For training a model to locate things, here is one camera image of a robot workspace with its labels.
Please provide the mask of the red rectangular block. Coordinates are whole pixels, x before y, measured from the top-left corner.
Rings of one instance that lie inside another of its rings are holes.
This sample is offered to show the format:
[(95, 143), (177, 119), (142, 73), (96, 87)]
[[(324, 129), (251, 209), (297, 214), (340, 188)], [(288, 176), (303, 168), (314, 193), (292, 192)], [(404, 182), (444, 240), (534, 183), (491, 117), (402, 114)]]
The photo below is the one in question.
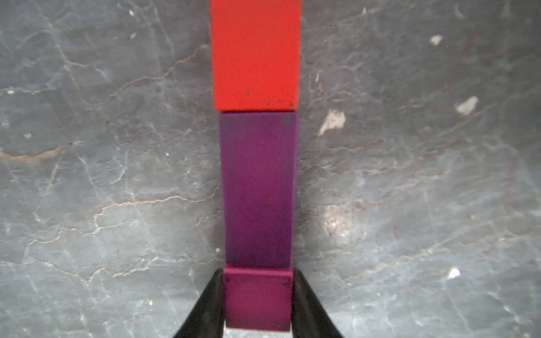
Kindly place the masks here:
[(294, 111), (300, 71), (300, 0), (210, 1), (214, 107)]

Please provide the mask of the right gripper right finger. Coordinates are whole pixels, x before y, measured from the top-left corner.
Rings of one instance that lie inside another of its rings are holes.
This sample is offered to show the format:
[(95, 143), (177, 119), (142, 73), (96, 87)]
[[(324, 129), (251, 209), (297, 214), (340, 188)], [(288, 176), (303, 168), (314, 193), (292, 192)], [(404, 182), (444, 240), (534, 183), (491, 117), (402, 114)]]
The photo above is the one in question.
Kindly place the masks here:
[(293, 282), (292, 336), (294, 338), (343, 338), (301, 270), (294, 269)]

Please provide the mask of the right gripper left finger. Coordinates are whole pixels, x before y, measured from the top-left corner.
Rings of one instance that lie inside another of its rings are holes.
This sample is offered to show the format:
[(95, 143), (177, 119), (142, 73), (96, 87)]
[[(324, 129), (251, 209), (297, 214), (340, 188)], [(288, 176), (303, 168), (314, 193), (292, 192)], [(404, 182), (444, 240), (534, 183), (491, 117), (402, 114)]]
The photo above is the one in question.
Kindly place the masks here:
[(223, 270), (217, 269), (174, 338), (222, 338), (225, 321)]

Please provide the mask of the purple rectangular block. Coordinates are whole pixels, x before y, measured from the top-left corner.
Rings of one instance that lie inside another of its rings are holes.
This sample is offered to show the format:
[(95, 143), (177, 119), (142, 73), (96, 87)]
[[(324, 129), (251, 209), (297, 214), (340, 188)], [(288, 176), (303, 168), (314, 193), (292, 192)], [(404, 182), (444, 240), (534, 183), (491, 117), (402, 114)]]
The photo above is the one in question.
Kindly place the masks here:
[(298, 122), (293, 111), (220, 115), (228, 265), (292, 264)]

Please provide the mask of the pink cube block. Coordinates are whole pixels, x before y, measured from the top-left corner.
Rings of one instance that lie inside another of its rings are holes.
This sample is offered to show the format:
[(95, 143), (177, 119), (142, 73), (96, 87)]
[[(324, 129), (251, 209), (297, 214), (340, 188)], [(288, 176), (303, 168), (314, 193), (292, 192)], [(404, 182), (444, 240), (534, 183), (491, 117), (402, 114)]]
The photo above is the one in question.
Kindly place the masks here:
[(227, 328), (288, 332), (292, 320), (291, 268), (223, 269)]

